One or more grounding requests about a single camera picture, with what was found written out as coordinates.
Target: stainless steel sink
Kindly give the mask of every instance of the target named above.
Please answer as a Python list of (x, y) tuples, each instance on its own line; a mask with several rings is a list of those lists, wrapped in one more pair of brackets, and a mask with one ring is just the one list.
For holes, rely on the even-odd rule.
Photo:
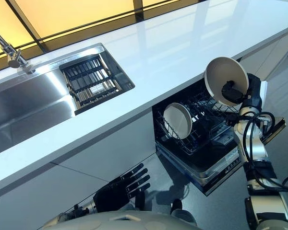
[(38, 65), (31, 75), (12, 77), (0, 84), (0, 152), (75, 116), (79, 103), (70, 95), (59, 66), (96, 54), (121, 83), (123, 92), (134, 87), (100, 43)]

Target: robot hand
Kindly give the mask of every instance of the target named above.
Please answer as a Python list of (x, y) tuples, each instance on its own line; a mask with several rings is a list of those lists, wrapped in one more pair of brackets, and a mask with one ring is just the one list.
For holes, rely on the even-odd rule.
[(128, 204), (131, 198), (150, 187), (149, 183), (140, 187), (150, 178), (149, 175), (144, 176), (148, 171), (146, 168), (138, 173), (143, 166), (144, 165), (141, 163), (123, 176), (115, 178), (113, 181), (99, 189), (94, 195), (93, 200), (81, 207), (79, 207), (78, 204), (75, 205), (72, 211), (59, 214), (45, 223), (43, 228), (45, 229), (58, 223), (83, 217), (88, 214), (119, 210), (121, 207)]
[(149, 175), (146, 175), (138, 180), (147, 173), (146, 168), (137, 173), (142, 167), (143, 164), (141, 163), (133, 170), (115, 178), (99, 189), (93, 197), (97, 212), (116, 211), (129, 203), (131, 198), (149, 188), (149, 183), (140, 187), (150, 178)]

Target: dishwasher rack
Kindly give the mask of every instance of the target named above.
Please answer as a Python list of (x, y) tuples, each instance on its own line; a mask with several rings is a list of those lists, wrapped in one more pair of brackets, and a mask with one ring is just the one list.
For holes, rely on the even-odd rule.
[(230, 129), (225, 123), (228, 113), (238, 113), (235, 107), (228, 107), (217, 103), (206, 91), (196, 95), (187, 96), (184, 100), (176, 102), (184, 105), (195, 118), (191, 133), (187, 138), (181, 139), (169, 122), (162, 116), (161, 110), (157, 110), (156, 123), (159, 131), (163, 132), (163, 140), (171, 139), (187, 155), (191, 156), (211, 140), (216, 139), (222, 133)]
[(125, 92), (100, 55), (64, 64), (60, 70), (76, 103), (76, 114)]

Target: faucet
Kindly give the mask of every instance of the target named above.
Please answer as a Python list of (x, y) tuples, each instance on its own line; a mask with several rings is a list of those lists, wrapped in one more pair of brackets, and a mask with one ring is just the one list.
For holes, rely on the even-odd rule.
[(26, 61), (21, 56), (21, 49), (18, 49), (17, 51), (14, 49), (14, 47), (7, 43), (1, 36), (0, 36), (0, 45), (1, 49), (4, 53), (8, 56), (8, 65), (12, 68), (22, 68), (22, 70), (26, 74), (32, 74), (35, 72), (34, 69), (30, 69), (31, 66), (29, 65), (28, 61)]

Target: white cabinet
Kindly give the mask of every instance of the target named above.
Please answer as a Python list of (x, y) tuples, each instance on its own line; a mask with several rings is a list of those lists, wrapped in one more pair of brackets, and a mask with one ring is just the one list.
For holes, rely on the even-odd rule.
[(242, 57), (240, 64), (247, 73), (265, 80), (288, 55), (288, 34), (277, 41)]
[(152, 112), (146, 113), (64, 162), (64, 167), (107, 181), (156, 151)]
[(0, 230), (36, 230), (156, 151), (152, 112), (0, 196)]
[(0, 197), (0, 230), (36, 230), (106, 183), (54, 165)]

